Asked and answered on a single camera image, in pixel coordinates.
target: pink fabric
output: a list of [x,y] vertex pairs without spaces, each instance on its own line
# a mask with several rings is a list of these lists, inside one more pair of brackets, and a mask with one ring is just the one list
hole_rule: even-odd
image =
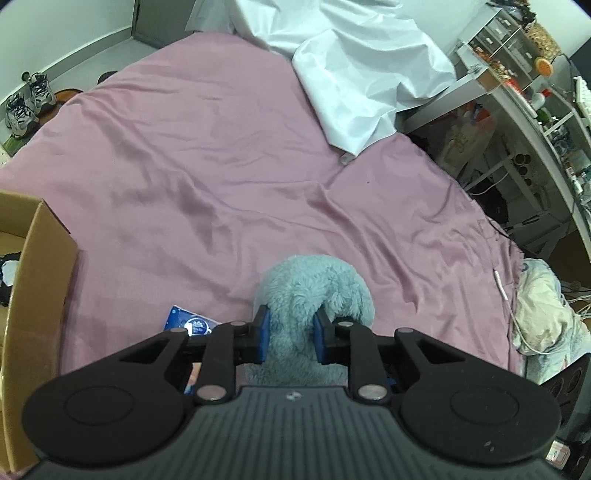
[[293,254],[351,263],[374,331],[415,327],[518,368],[511,296],[522,256],[405,136],[338,163],[282,57],[195,34],[81,94],[5,168],[80,247],[63,371],[159,332],[174,304],[248,320],[265,272]]

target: black speaker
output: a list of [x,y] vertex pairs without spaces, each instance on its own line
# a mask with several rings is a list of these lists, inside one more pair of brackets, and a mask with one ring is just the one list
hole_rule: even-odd
[[586,353],[541,385],[558,401],[562,420],[557,437],[567,443],[591,439],[590,363],[591,354]]

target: sneaker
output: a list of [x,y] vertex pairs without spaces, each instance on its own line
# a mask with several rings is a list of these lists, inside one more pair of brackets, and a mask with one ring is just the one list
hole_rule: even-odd
[[53,110],[57,103],[56,94],[51,91],[47,75],[33,73],[28,80],[29,91],[31,92],[31,103],[37,115],[42,115]]
[[39,127],[39,118],[27,106],[22,93],[15,93],[8,97],[5,122],[12,134],[17,138],[33,133]]

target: gray door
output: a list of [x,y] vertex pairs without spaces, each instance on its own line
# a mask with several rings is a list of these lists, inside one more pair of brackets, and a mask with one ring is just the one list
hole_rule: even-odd
[[156,48],[187,37],[185,25],[195,0],[136,0],[133,35]]

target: plush toy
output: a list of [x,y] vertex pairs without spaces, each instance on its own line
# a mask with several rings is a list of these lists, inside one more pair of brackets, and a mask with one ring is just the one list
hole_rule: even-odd
[[330,320],[349,316],[371,326],[374,304],[363,278],[348,263],[328,255],[296,255],[274,266],[254,301],[271,310],[271,334],[263,365],[246,365],[250,384],[343,385],[347,369],[320,365],[314,350],[313,316],[324,308]]
[[21,253],[6,254],[0,257],[0,305],[8,307],[14,278],[17,275]]

